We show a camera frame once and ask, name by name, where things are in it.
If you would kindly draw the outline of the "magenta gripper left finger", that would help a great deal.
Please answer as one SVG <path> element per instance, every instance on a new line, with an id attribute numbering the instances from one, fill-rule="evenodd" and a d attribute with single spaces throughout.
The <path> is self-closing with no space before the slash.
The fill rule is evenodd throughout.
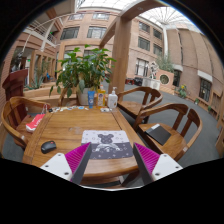
<path id="1" fill-rule="evenodd" d="M 87 143 L 66 154 L 57 153 L 41 169 L 79 185 L 90 155 L 91 143 Z"/>

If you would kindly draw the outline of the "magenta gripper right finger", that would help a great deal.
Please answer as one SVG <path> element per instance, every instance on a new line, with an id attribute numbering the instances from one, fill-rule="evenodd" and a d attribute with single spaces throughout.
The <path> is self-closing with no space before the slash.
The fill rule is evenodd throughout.
<path id="1" fill-rule="evenodd" d="M 133 146 L 133 154 L 145 185 L 182 169 L 168 154 L 158 154 L 138 143 Z"/>

